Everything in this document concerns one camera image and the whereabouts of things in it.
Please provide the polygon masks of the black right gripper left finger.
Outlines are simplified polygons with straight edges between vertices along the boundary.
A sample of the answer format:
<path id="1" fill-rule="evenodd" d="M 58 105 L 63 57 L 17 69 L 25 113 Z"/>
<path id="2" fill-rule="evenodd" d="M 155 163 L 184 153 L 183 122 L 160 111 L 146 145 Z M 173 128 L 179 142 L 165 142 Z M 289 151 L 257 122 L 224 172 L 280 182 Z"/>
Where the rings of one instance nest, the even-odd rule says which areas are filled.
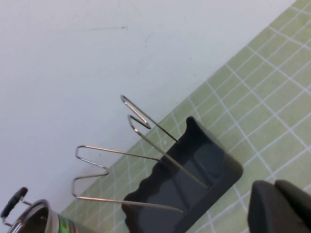
<path id="1" fill-rule="evenodd" d="M 251 233 L 305 233 L 300 220 L 276 188 L 275 183 L 255 181 L 249 202 L 248 228 Z"/>

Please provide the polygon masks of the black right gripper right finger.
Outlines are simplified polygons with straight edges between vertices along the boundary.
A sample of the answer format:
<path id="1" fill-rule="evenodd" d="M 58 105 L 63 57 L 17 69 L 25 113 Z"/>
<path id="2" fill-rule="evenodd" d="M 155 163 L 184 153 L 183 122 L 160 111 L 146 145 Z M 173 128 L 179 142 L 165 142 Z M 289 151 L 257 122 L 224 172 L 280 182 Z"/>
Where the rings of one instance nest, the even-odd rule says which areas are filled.
<path id="1" fill-rule="evenodd" d="M 277 180 L 276 188 L 282 193 L 295 215 L 300 220 L 300 228 L 311 232 L 311 196 L 296 185 L 286 180 Z"/>

